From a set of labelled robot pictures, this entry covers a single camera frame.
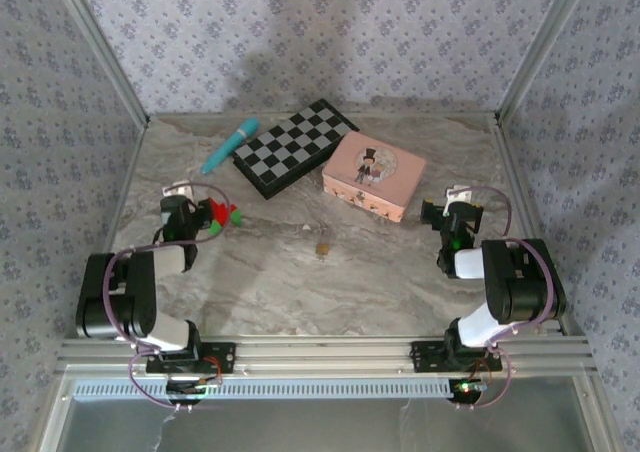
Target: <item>teal pen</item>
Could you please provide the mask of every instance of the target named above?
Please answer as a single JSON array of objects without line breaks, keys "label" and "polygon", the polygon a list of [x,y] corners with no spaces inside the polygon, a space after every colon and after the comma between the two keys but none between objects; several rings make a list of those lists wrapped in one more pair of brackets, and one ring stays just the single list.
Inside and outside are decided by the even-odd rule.
[{"label": "teal pen", "polygon": [[256,133],[260,122],[257,119],[251,118],[245,120],[238,130],[236,130],[231,137],[229,137],[224,144],[222,144],[218,150],[209,156],[204,165],[200,168],[200,172],[208,174],[215,169],[220,163],[226,159],[236,148],[247,138]]}]

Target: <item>pink box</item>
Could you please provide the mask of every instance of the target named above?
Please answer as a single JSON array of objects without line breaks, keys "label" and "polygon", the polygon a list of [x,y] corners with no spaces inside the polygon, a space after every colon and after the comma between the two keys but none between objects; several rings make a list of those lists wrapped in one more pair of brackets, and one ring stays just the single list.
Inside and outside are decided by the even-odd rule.
[{"label": "pink box", "polygon": [[349,132],[322,171],[325,192],[400,222],[427,161]]}]

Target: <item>patterned wallpaper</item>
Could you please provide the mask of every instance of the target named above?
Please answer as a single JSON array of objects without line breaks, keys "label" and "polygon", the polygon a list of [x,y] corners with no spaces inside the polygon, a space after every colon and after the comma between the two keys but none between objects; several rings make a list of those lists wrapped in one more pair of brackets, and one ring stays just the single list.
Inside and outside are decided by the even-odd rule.
[{"label": "patterned wallpaper", "polygon": [[88,0],[147,113],[496,110],[552,0]]},{"label": "patterned wallpaper", "polygon": [[509,131],[628,450],[640,451],[640,0],[580,0]]},{"label": "patterned wallpaper", "polygon": [[0,0],[0,450],[23,450],[137,137],[62,0]]}]

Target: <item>chessboard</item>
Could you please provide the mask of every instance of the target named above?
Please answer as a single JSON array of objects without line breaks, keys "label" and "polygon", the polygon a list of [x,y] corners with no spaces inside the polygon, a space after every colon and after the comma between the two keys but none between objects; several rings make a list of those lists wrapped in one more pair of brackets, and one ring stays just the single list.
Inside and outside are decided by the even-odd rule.
[{"label": "chessboard", "polygon": [[258,192],[270,199],[325,162],[351,130],[360,129],[320,99],[240,146],[233,161]]}]

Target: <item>red object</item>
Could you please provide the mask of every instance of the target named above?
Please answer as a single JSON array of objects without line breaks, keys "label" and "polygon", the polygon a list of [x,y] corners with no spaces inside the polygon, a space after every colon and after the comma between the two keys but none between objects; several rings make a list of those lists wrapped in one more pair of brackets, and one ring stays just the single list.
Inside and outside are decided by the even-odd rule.
[{"label": "red object", "polygon": [[229,211],[225,204],[218,204],[211,198],[209,201],[211,202],[211,210],[213,210],[213,220],[218,222],[220,225],[224,224],[227,219],[229,219],[229,215],[237,209],[235,205],[231,204],[231,211]]}]

